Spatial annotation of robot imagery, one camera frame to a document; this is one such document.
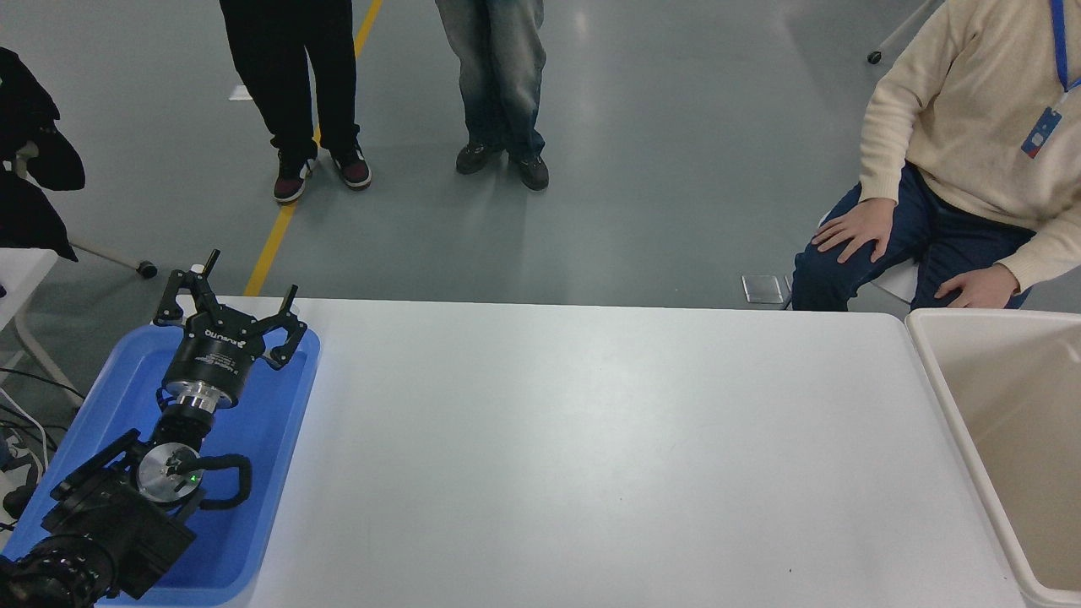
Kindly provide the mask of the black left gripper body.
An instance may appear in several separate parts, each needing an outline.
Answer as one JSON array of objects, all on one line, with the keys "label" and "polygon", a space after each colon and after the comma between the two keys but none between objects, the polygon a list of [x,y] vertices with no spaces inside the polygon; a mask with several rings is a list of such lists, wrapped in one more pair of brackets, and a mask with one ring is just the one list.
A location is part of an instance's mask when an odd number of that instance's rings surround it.
[{"label": "black left gripper body", "polygon": [[265,351],[257,322],[254,316],[229,307],[190,316],[162,388],[179,395],[186,386],[201,383],[217,389],[221,399],[239,399],[255,359]]}]

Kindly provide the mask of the seated person's right hand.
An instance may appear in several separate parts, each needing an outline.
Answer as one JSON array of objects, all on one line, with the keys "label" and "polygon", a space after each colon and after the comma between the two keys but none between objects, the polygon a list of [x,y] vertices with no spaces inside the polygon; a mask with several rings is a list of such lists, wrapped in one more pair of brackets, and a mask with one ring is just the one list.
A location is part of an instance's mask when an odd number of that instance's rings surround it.
[{"label": "seated person's right hand", "polygon": [[856,257],[865,244],[872,246],[869,261],[877,263],[888,254],[889,237],[894,224],[894,211],[899,201],[892,198],[867,198],[838,219],[826,220],[815,232],[811,246],[818,252],[842,247],[838,264]]}]

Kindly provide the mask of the seated person's left hand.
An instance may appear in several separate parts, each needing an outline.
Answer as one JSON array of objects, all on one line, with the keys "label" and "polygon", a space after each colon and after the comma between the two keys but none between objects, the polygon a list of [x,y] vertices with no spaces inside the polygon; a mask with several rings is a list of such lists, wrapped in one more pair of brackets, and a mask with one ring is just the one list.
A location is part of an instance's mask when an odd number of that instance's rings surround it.
[{"label": "seated person's left hand", "polygon": [[1020,292],[1015,274],[1002,264],[993,264],[956,274],[940,285],[934,296],[949,299],[947,307],[951,308],[1004,309]]}]

